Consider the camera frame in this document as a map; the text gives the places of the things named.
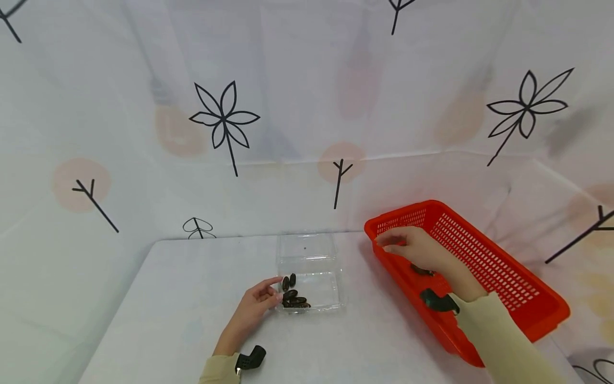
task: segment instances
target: plastic box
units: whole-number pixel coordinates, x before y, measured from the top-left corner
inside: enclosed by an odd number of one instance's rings
[[[297,276],[294,288],[307,298],[311,308],[284,308],[286,313],[327,312],[345,304],[341,290],[341,268],[330,233],[282,235],[277,243],[279,276]]]
[[[441,202],[428,200],[383,214],[367,221],[365,232],[374,240],[390,228],[410,225],[423,228],[458,257],[485,290],[496,291],[531,342],[546,336],[569,317],[569,306],[561,296]],[[475,347],[458,328],[452,312],[435,312],[419,297],[427,288],[440,297],[450,293],[447,281],[438,273],[417,274],[410,268],[410,262],[385,252],[375,242],[373,251],[445,350],[473,366],[483,367]]]

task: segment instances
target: white tablecloth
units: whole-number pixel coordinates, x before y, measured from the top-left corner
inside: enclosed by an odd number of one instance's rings
[[[490,383],[484,369],[449,355],[378,264],[363,233],[336,233],[347,307],[337,313],[271,312],[255,344],[258,383]],[[191,384],[245,290],[276,275],[276,237],[161,241],[153,246],[80,384]],[[581,383],[553,341],[537,343]]]

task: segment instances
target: red basket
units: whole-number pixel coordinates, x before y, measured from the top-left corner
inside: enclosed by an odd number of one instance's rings
[[[569,306],[561,296],[442,202],[428,200],[385,213],[367,221],[365,232],[374,240],[390,228],[406,226],[423,228],[458,257],[485,290],[496,291],[531,342],[546,336],[569,317]],[[410,262],[386,253],[375,242],[373,251],[443,348],[473,366],[483,367],[478,352],[458,328],[452,312],[433,311],[419,297],[427,288],[438,296],[450,293],[447,281],[438,273],[417,274],[410,269]]]

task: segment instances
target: finger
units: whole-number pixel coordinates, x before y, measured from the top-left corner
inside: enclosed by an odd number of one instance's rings
[[[282,276],[277,276],[277,277],[272,277],[270,279],[263,280],[259,282],[258,284],[256,284],[255,286],[248,289],[247,292],[256,296],[256,294],[266,290],[271,285],[276,284],[282,281],[283,279],[284,278]]]
[[[410,253],[406,246],[400,245],[387,245],[384,247],[384,250],[388,253],[396,254],[399,256],[403,256],[405,259],[411,261]]]
[[[273,287],[267,287],[266,288],[266,293],[268,293],[270,296],[274,296],[274,295],[277,294],[277,291]]]
[[[281,299],[283,299],[283,297],[284,297],[283,294],[278,293],[276,295],[269,296],[267,300],[264,300],[262,303],[258,303],[258,305],[261,306],[261,308],[266,311],[266,310],[276,307],[279,303],[281,303]]]
[[[395,238],[402,238],[402,239],[407,238],[407,228],[406,227],[391,228],[385,231],[384,233],[378,235],[375,238],[375,242],[380,245],[382,244],[385,245],[387,243],[390,243],[391,240]]]
[[[268,293],[265,293],[264,295],[260,295],[260,297],[258,298],[258,302],[262,303],[264,300],[267,300],[269,297],[271,297],[271,295],[269,295]]]

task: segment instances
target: sleeve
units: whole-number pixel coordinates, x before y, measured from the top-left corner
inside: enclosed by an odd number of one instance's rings
[[[241,379],[235,372],[239,354],[232,356],[211,356],[204,364],[198,384],[239,384]]]
[[[563,380],[511,318],[496,292],[474,302],[450,294],[460,308],[459,328],[496,384],[555,384]]]

